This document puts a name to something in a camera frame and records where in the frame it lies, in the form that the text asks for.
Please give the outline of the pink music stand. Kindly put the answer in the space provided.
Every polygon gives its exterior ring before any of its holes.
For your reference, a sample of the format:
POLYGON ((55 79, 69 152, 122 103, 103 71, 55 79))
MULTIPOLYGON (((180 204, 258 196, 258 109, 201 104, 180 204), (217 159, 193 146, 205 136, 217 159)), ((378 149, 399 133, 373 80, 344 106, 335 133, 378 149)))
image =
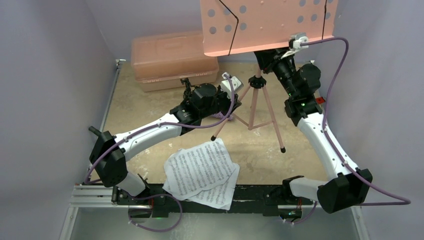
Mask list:
MULTIPOLYGON (((200 2, 203 52, 220 57, 255 51, 289 48, 290 36, 306 33, 311 46, 333 37, 331 12, 337 8, 333 0, 202 0, 200 2)), ((267 82, 258 64, 257 72, 248 80, 252 92, 249 130, 254 123, 259 93, 271 102, 267 82)))

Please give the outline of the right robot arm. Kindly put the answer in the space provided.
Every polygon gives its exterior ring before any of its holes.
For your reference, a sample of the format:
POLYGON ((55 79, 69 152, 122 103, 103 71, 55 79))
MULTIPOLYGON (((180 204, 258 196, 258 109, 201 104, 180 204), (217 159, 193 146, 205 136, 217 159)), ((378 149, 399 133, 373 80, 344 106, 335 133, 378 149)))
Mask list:
POLYGON ((346 167, 350 158, 325 125, 323 109, 315 97, 321 86, 320 69, 312 63, 296 68, 294 56, 286 56, 288 52, 284 47, 255 51, 254 54, 259 69, 264 74, 274 73, 288 94, 284 102, 286 115, 312 145, 325 169, 327 181, 302 175, 287 178, 282 181, 280 196, 288 204, 299 198, 316 201, 329 214, 360 205, 369 192, 369 186, 361 178, 372 182, 373 176, 368 169, 360 169, 355 163, 346 167))

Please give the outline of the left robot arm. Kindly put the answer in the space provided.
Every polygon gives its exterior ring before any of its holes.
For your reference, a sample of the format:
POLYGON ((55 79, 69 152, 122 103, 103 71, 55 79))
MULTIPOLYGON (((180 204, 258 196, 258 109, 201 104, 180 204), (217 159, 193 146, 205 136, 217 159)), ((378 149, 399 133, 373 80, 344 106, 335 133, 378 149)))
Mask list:
POLYGON ((146 203, 147 182, 128 171, 127 161, 165 140, 203 129, 203 119, 218 113, 229 115, 241 105, 237 93, 243 88, 242 83, 224 80, 218 87, 210 83, 192 87, 187 80, 183 83, 186 89, 182 102, 156 121, 116 135, 93 126, 88 128, 97 137, 88 172, 96 172, 104 187, 119 187, 136 204, 146 203))

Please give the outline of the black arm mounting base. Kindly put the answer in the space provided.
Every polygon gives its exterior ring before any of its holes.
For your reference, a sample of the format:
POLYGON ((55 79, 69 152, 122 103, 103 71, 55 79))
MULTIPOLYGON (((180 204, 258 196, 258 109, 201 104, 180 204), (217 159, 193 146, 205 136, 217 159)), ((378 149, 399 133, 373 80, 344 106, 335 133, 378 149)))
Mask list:
POLYGON ((261 214, 264 217, 299 219, 302 207, 312 200, 289 196, 282 185, 226 185, 202 191, 176 203, 171 192, 162 184, 151 184, 137 197, 131 197, 118 187, 112 189, 112 203, 118 206, 139 207, 130 211, 135 218, 167 218, 170 213, 198 214, 261 214))

